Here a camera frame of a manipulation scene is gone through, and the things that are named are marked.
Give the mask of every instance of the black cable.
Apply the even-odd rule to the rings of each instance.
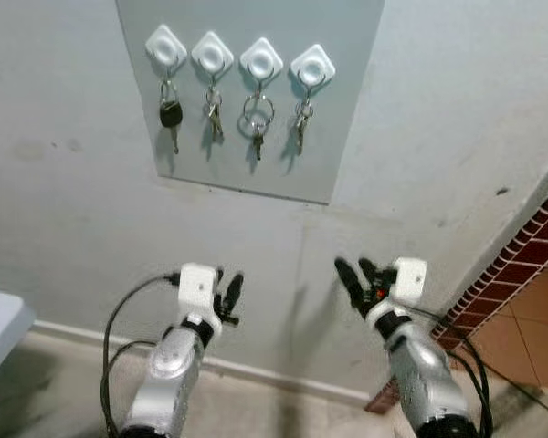
[[[437,322],[440,322],[442,324],[444,324],[445,326],[447,326],[448,328],[451,328],[453,331],[455,331],[455,333],[458,334],[458,336],[463,340],[463,342],[465,342],[465,344],[469,347],[469,350],[468,350],[468,353],[471,354],[472,356],[475,357],[475,355],[473,354],[473,351],[475,351],[475,353],[477,353],[477,351],[475,350],[475,347],[470,343],[469,339],[452,323],[448,322],[447,320],[445,320],[444,318],[441,318],[439,317],[438,315],[435,315],[427,310],[424,310],[424,309],[421,309],[421,308],[410,308],[410,307],[406,307],[418,314],[421,314],[421,315],[425,315],[427,317],[430,317],[432,319],[434,319],[435,321]],[[518,383],[516,383],[515,381],[513,381],[512,379],[510,379],[509,377],[507,377],[506,375],[502,374],[501,372],[499,372],[498,370],[494,369],[491,365],[489,365],[489,363],[486,363],[484,362],[481,357],[479,356],[479,354],[477,353],[477,357],[475,357],[475,359],[479,358],[479,361],[481,362],[481,364],[483,364],[483,367],[487,367],[489,368],[491,371],[493,371],[494,373],[496,373],[498,376],[500,376],[502,379],[504,379],[505,381],[507,381],[512,387],[514,387],[516,390],[518,390],[519,392],[521,392],[523,395],[525,395],[526,397],[528,397],[529,399],[531,399],[533,402],[536,402],[538,403],[541,407],[543,407],[546,411],[548,411],[548,405],[543,403],[542,401],[540,401],[539,399],[537,399],[536,397],[534,397],[533,395],[531,395],[529,392],[527,392],[521,385],[519,385]]]
[[[481,359],[481,356],[477,352],[477,349],[475,346],[471,343],[471,341],[455,326],[454,324],[448,322],[446,320],[446,317],[440,317],[439,315],[436,315],[432,312],[429,312],[428,310],[424,310],[422,308],[412,308],[408,307],[409,310],[412,310],[413,312],[416,312],[420,315],[424,315],[426,317],[434,319],[436,322],[443,324],[448,329],[452,329],[455,334],[467,345],[469,348],[469,353],[477,363],[477,369],[479,371],[479,378],[481,380],[481,388],[483,389],[483,394],[485,395],[485,399],[487,400],[487,403],[490,402],[490,385],[487,380],[487,373],[485,372],[485,365],[483,363],[483,360]]]
[[[103,362],[102,362],[102,379],[100,381],[100,401],[101,401],[101,409],[103,410],[103,416],[106,422],[106,429],[108,432],[108,436],[111,436],[112,438],[118,437],[118,428],[116,427],[116,424],[114,423],[113,418],[111,416],[109,380],[103,379],[103,376],[107,376],[109,374],[110,364],[108,360],[109,360],[109,354],[110,354],[109,350],[110,350],[111,324],[113,323],[114,319],[116,319],[116,317],[118,316],[118,313],[120,312],[121,308],[126,303],[126,301],[132,298],[140,290],[158,281],[169,281],[173,285],[178,285],[179,279],[180,277],[178,273],[172,273],[170,275],[154,276],[152,278],[149,278],[143,281],[140,285],[133,288],[130,292],[128,292],[124,296],[124,298],[121,299],[121,301],[116,305],[114,310],[111,312],[110,317],[108,318],[108,323],[106,324],[106,329],[103,336]]]
[[[483,428],[482,430],[479,431],[479,437],[490,438],[493,435],[493,417],[491,415],[489,402],[487,398],[485,397],[485,394],[483,393],[483,389],[480,387],[479,382],[477,381],[475,372],[473,372],[473,369],[470,367],[469,363],[464,358],[461,358],[458,354],[452,351],[447,351],[447,354],[451,358],[460,362],[460,364],[463,367],[465,367],[467,374],[469,375],[471,381],[473,382],[475,391],[477,395],[479,396],[479,400],[481,401],[481,418],[484,417],[485,419],[483,422],[481,422],[483,424]]]
[[[128,342],[124,345],[122,345],[111,357],[110,363],[108,363],[108,366],[105,368],[105,371],[101,375],[101,381],[100,381],[100,389],[103,387],[110,387],[110,373],[111,369],[113,368],[113,365],[116,363],[118,358],[121,354],[126,352],[128,349],[136,346],[136,345],[145,345],[148,347],[154,347],[156,344],[154,342],[151,342],[150,340],[133,340],[132,342]],[[110,399],[104,400],[101,398],[101,390],[100,390],[100,403],[101,403],[101,409],[104,412],[104,416],[106,418],[112,418],[111,417],[111,407],[110,407]]]

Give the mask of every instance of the gray wall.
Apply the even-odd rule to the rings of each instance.
[[[0,2],[0,287],[39,318],[100,330],[143,276],[223,264],[243,325],[211,354],[376,391],[335,255],[423,257],[442,308],[547,188],[548,0],[387,3],[329,207],[157,177],[113,2]],[[144,294],[119,332],[170,303]]]

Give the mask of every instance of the key ring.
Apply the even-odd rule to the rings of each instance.
[[[308,114],[303,112],[305,109],[308,109]],[[297,116],[302,115],[307,118],[311,118],[312,114],[314,113],[314,109],[312,108],[312,105],[308,100],[303,102],[297,102],[294,110]]]
[[[262,79],[258,79],[254,76],[252,70],[249,68],[249,64],[246,64],[246,70],[248,71],[248,74],[258,83],[258,87],[256,88],[255,93],[256,97],[258,98],[262,94],[262,90],[264,89],[264,82],[270,80],[272,76],[274,76],[274,67],[272,67],[272,70],[268,73],[268,75]]]
[[[176,87],[173,82],[168,78],[163,79],[161,82],[161,102],[166,102],[169,99],[171,91],[173,92],[174,100],[178,100]]]
[[[205,66],[201,62],[200,58],[197,60],[197,65],[205,72],[206,75],[209,76],[209,80],[210,80],[209,88],[214,89],[216,87],[217,81],[219,80],[217,75],[220,75],[221,73],[224,73],[224,69],[226,68],[226,61],[223,60],[222,63],[221,63],[221,67],[214,73],[210,73],[209,70],[207,70],[205,68]]]
[[[219,97],[219,102],[214,102],[213,100],[213,97],[217,94],[217,96]],[[221,106],[221,104],[223,103],[223,97],[221,96],[221,93],[220,92],[216,92],[214,89],[208,89],[206,92],[205,92],[205,100],[206,102],[211,105],[212,103],[217,103],[217,105]]]
[[[265,101],[270,106],[270,115],[269,117],[266,118],[265,121],[256,122],[256,121],[253,121],[253,119],[251,119],[249,115],[249,111],[247,110],[247,106],[248,106],[248,103],[251,102],[252,100],[256,101],[256,105],[258,105],[260,101]],[[247,96],[246,100],[244,101],[244,108],[242,109],[242,114],[246,122],[249,123],[254,130],[266,129],[268,125],[274,120],[275,113],[276,111],[274,110],[274,103],[272,102],[272,100],[270,100],[270,98],[267,98],[263,94],[260,94],[258,96],[255,94],[252,94],[251,96]]]

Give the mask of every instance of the robotic hand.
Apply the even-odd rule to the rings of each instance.
[[[120,438],[178,438],[201,360],[222,323],[236,326],[231,312],[243,276],[237,274],[225,296],[216,294],[223,272],[195,264],[182,266],[179,280],[180,326],[166,330],[148,360],[146,377],[121,428]]]
[[[367,288],[361,286],[345,260],[335,259],[352,306],[385,341],[402,410],[418,438],[477,438],[467,402],[450,375],[445,351],[412,322],[402,306],[414,306],[420,299],[426,262],[398,258],[380,270],[362,258],[359,266],[369,282]]]

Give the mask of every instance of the black joint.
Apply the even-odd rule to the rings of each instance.
[[[173,272],[171,275],[165,277],[172,286],[178,287],[181,283],[181,273]]]
[[[221,320],[224,324],[229,324],[230,326],[237,327],[239,325],[239,318],[238,317],[231,317],[229,315],[224,315],[221,318]]]
[[[151,426],[130,426],[120,432],[120,438],[168,438],[168,436],[157,433]]]
[[[169,334],[171,331],[173,331],[173,330],[174,330],[174,325],[171,324],[170,326],[168,326],[168,327],[166,328],[166,330],[164,331],[163,336],[161,337],[161,339],[162,339],[162,340],[165,340],[166,337],[168,336],[168,334]]]
[[[412,319],[408,315],[398,317],[394,311],[388,312],[377,320],[375,328],[380,332],[384,340],[388,340],[398,327]]]
[[[477,438],[475,425],[460,415],[446,415],[424,423],[416,431],[418,438]]]
[[[196,324],[189,318],[185,318],[181,323],[181,327],[194,331],[201,339],[201,342],[203,342],[203,347],[205,348],[209,344],[211,338],[213,338],[213,327],[211,327],[211,324],[203,320],[201,320],[199,324]]]

